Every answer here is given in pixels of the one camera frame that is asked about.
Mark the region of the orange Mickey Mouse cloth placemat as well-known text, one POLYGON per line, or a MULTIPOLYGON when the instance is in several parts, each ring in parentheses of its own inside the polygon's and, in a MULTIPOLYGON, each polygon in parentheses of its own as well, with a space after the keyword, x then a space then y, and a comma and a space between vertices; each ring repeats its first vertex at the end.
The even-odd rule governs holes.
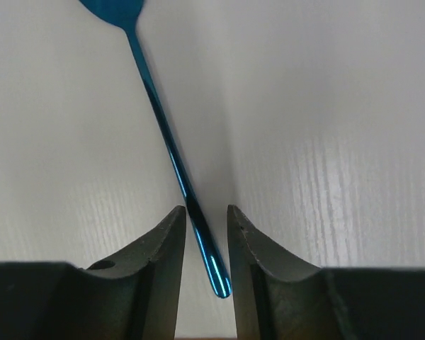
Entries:
POLYGON ((220 336, 180 336, 175 337, 175 340, 237 340, 237 337, 220 337, 220 336))

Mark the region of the blue metallic spoon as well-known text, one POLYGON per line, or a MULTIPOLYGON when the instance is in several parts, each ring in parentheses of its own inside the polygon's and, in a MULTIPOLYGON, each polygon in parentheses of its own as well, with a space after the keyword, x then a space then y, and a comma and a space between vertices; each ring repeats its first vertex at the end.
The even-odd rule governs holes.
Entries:
POLYGON ((174 135, 147 62, 146 53, 138 38, 137 22, 145 3, 143 1, 128 0, 81 0, 81 3, 97 18, 122 29, 127 37, 135 64, 166 145, 212 290, 217 297, 228 298, 232 294, 230 276, 176 146, 174 135))

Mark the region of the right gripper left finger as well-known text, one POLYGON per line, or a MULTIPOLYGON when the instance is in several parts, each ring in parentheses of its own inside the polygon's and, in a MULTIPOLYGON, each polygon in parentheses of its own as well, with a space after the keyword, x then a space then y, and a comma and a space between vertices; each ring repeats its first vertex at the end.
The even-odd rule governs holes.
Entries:
POLYGON ((185 240, 176 206, 88 268, 0 261, 0 339, 172 339, 185 240))

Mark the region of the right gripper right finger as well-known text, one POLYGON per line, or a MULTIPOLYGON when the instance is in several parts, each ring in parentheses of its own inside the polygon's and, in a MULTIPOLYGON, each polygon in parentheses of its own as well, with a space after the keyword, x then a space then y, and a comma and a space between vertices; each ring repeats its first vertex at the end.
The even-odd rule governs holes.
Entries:
POLYGON ((425 268, 320 268, 234 205, 227 238, 239 339, 425 339, 425 268))

